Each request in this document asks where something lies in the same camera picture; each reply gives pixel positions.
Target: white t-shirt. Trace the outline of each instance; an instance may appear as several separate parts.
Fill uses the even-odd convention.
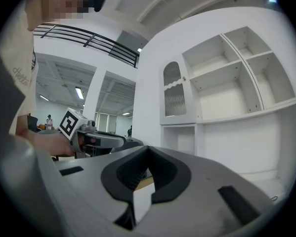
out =
[[[26,97],[9,130],[10,134],[15,134],[17,118],[36,110],[38,63],[34,53],[34,35],[28,31],[24,2],[15,10],[2,32],[0,56],[15,85]]]

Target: balcony railing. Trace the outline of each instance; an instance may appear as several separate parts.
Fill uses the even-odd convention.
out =
[[[119,44],[109,38],[102,35],[72,27],[59,24],[42,24],[34,30],[35,36],[41,36],[41,38],[49,37],[62,40],[69,40],[76,43],[80,43],[83,47],[93,47],[97,50],[108,53],[118,60],[136,67],[139,59],[139,54],[132,51],[128,47]]]

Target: white column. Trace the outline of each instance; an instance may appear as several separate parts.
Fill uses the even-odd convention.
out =
[[[105,78],[105,74],[105,70],[97,68],[93,76],[92,82],[90,83],[83,110],[83,116],[87,119],[95,119],[97,101],[100,89]]]

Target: ceiling light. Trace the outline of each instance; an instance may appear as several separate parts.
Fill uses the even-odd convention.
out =
[[[277,2],[277,0],[268,0],[269,2]]]
[[[45,97],[44,97],[44,96],[42,96],[42,95],[40,95],[40,97],[41,97],[42,99],[44,99],[44,100],[47,100],[47,101],[49,101],[49,99],[45,98]]]
[[[75,90],[77,91],[77,94],[78,94],[79,98],[84,99],[84,98],[83,98],[83,95],[82,95],[81,88],[79,88],[79,87],[75,87]]]

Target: cabinet door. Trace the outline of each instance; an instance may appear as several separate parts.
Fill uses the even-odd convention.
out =
[[[196,106],[182,55],[160,67],[160,124],[196,123]]]

